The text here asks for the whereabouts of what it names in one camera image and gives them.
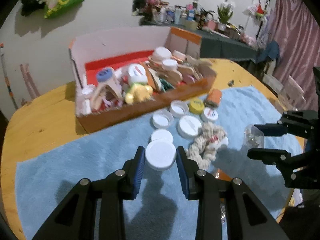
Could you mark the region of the clear plastic jar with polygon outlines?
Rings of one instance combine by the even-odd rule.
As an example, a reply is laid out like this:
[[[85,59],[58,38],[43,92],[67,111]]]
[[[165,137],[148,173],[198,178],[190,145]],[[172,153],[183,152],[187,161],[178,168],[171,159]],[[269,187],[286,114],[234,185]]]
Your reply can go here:
[[[244,131],[242,148],[250,159],[255,159],[258,149],[264,148],[265,137],[263,132],[255,125],[248,125]]]

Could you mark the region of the large white jar lid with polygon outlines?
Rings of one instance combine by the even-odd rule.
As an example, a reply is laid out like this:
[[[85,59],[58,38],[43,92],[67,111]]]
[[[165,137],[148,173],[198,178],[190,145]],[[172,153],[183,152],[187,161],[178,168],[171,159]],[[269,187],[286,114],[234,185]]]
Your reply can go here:
[[[170,59],[171,56],[172,56],[172,53],[167,48],[157,47],[153,51],[151,58],[153,59],[153,61],[162,62],[163,60]]]

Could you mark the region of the plain white cap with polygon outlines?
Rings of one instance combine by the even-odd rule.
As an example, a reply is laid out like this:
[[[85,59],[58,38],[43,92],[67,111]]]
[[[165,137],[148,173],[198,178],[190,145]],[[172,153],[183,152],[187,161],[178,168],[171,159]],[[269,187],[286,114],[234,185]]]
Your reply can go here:
[[[166,140],[155,140],[145,149],[146,163],[156,171],[165,171],[172,167],[176,160],[176,148]]]

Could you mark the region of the large white printed lid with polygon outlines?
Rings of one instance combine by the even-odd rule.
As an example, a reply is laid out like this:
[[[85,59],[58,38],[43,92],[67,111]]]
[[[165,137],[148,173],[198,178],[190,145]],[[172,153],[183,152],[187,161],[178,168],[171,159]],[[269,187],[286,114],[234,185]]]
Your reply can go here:
[[[177,130],[183,138],[191,139],[197,137],[201,133],[202,124],[196,117],[185,115],[180,118]]]

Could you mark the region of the small white flat cap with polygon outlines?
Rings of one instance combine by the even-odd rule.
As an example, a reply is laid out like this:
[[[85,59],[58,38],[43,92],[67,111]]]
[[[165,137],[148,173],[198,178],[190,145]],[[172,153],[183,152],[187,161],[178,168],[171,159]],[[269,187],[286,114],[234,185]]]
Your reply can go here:
[[[166,140],[170,143],[173,143],[174,141],[172,134],[166,129],[155,130],[150,137],[150,141],[155,141],[155,140]]]

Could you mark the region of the upturned white cap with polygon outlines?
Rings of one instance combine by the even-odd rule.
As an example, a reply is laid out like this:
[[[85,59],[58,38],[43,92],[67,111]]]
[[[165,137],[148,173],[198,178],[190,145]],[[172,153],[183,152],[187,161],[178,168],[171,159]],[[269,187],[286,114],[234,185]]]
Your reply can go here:
[[[166,129],[173,123],[174,117],[167,110],[157,110],[152,115],[152,123],[157,129]]]
[[[170,103],[169,112],[175,118],[181,118],[184,115],[188,115],[189,107],[186,102],[181,100],[174,100]]]

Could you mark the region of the white cap red logo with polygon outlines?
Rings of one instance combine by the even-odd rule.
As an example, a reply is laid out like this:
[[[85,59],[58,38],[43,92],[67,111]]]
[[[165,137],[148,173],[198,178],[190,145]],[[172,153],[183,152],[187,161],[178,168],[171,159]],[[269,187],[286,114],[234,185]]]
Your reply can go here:
[[[201,119],[204,122],[216,122],[219,118],[219,115],[215,109],[205,107],[201,114]]]

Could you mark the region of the orange spool on towel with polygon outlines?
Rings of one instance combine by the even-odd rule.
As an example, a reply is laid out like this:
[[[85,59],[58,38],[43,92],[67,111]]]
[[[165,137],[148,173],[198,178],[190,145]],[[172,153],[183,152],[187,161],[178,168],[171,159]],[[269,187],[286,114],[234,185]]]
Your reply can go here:
[[[219,89],[213,89],[204,101],[204,105],[210,108],[217,108],[220,105],[222,92]]]

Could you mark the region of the yellow bottle cap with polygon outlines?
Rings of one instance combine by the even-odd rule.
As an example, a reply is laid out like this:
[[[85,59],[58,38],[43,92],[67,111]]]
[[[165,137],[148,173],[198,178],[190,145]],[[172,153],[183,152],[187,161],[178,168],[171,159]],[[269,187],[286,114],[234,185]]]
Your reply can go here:
[[[204,110],[204,103],[200,98],[193,98],[189,101],[189,112],[201,114]]]

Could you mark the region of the yellow flower toy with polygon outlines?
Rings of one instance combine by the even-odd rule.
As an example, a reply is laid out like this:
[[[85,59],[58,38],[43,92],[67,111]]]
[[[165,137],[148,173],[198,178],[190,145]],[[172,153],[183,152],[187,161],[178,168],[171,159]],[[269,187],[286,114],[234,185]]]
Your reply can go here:
[[[126,92],[125,102],[132,105],[137,102],[144,102],[151,99],[153,88],[150,85],[134,83]]]

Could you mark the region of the blue numbered cap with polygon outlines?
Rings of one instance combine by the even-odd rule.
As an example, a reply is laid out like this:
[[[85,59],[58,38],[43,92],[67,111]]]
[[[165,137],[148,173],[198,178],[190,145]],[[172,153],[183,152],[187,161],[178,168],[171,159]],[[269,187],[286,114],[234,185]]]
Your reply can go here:
[[[96,80],[98,83],[106,82],[110,79],[114,79],[114,69],[112,67],[105,67],[96,74]]]

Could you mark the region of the pink curtain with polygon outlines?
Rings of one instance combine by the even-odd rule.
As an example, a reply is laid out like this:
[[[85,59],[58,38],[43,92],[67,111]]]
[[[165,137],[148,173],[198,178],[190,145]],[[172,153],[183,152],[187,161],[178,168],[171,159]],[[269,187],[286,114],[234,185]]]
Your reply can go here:
[[[271,40],[280,51],[274,77],[281,83],[292,77],[304,90],[304,108],[317,110],[313,67],[319,66],[319,25],[302,0],[276,0]]]

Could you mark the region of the white round lid in box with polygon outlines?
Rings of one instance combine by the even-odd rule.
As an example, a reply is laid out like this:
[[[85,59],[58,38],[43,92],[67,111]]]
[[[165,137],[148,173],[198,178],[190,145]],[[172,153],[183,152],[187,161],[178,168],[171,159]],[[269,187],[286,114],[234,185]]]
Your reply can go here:
[[[175,59],[164,59],[162,61],[162,68],[169,71],[177,70],[178,62]]]

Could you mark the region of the potted green plant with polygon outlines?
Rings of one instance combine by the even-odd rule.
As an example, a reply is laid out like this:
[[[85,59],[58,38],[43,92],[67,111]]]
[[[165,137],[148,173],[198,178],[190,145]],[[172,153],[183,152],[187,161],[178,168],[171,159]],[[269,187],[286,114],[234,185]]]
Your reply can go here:
[[[218,19],[222,24],[227,24],[233,16],[233,3],[223,2],[217,7]]]

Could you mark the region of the orange handled broom stick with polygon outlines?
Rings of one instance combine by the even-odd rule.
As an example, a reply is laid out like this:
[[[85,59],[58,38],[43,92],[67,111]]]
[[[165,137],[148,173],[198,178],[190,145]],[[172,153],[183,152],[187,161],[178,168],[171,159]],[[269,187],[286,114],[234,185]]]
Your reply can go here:
[[[14,106],[15,110],[18,110],[18,105],[16,103],[16,100],[14,98],[14,94],[13,94],[13,92],[11,90],[11,87],[10,87],[10,81],[9,81],[9,78],[8,78],[7,68],[6,68],[6,65],[5,65],[5,58],[4,58],[3,48],[4,48],[4,44],[1,43],[1,48],[0,48],[0,51],[1,51],[1,67],[2,67],[2,71],[3,71],[3,75],[4,75],[4,81],[5,81],[5,85],[7,87],[8,93],[9,93],[9,97],[10,97],[12,103],[13,103],[13,106]]]

